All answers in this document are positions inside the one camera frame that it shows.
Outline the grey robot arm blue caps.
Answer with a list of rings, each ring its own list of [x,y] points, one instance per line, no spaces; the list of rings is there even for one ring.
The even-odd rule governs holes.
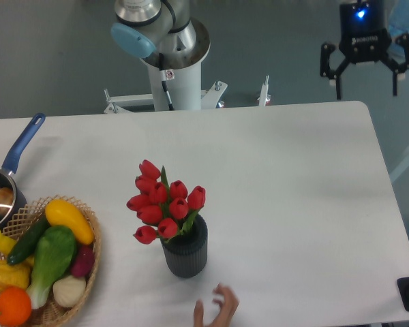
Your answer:
[[[189,1],[116,1],[113,40],[156,72],[199,65],[210,49],[207,29],[190,16]],[[350,64],[382,62],[398,77],[409,69],[409,33],[391,36],[381,1],[343,1],[341,40],[321,46],[320,75],[334,82],[342,97],[341,75]]]

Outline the person's bare hand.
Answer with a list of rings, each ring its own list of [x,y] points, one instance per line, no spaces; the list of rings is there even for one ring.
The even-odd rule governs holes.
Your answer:
[[[231,287],[219,283],[214,289],[213,294],[219,296],[214,298],[213,303],[218,305],[219,313],[215,316],[208,326],[230,326],[232,318],[239,306],[239,299]],[[204,323],[204,305],[201,300],[197,300],[193,313],[193,327],[203,327]]]

